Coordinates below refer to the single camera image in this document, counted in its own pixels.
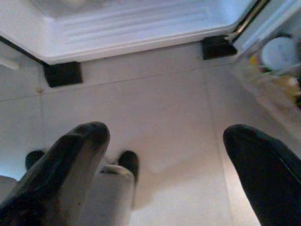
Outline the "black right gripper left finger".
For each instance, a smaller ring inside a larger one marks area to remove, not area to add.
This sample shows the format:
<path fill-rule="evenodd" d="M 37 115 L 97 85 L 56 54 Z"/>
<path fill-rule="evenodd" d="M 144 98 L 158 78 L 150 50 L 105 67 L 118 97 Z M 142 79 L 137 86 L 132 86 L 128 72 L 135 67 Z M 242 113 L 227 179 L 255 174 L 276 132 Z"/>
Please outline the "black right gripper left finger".
<path fill-rule="evenodd" d="M 76 226 L 109 141 L 101 122 L 60 137 L 0 203 L 0 226 Z"/>

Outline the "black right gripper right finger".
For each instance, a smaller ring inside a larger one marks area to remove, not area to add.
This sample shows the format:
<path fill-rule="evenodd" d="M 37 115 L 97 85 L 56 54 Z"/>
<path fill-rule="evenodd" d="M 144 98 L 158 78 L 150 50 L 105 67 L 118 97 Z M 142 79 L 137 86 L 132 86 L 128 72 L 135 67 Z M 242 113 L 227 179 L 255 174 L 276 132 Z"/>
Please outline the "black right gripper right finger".
<path fill-rule="evenodd" d="M 254 127 L 229 126 L 227 154 L 262 226 L 301 226 L 301 159 Z"/>

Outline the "black fridge foot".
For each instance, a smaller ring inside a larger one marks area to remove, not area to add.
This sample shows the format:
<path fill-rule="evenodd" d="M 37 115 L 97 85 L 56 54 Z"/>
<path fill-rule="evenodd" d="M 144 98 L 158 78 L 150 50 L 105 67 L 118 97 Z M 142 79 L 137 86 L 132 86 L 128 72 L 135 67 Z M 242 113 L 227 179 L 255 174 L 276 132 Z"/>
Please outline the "black fridge foot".
<path fill-rule="evenodd" d="M 83 83 L 79 62 L 43 66 L 45 79 L 51 88 Z"/>
<path fill-rule="evenodd" d="M 229 43 L 227 36 L 206 37 L 201 41 L 204 60 L 229 57 L 237 54 L 237 49 Z"/>

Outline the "fridge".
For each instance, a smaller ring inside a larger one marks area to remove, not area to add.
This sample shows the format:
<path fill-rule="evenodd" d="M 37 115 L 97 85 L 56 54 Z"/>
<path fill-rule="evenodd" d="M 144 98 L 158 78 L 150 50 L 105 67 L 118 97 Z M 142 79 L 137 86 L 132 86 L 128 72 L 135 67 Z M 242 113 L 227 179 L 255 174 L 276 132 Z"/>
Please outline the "fridge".
<path fill-rule="evenodd" d="M 256 0 L 0 0 L 0 36 L 50 64 L 231 33 Z"/>

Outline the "white round tub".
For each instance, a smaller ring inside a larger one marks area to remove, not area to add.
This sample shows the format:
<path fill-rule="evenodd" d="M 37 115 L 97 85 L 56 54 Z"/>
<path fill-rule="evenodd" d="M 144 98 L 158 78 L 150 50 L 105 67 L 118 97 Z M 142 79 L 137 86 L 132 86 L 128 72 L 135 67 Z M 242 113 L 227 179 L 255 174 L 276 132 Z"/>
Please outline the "white round tub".
<path fill-rule="evenodd" d="M 300 62 L 296 43 L 288 37 L 277 37 L 263 46 L 260 64 L 270 71 L 280 71 Z"/>

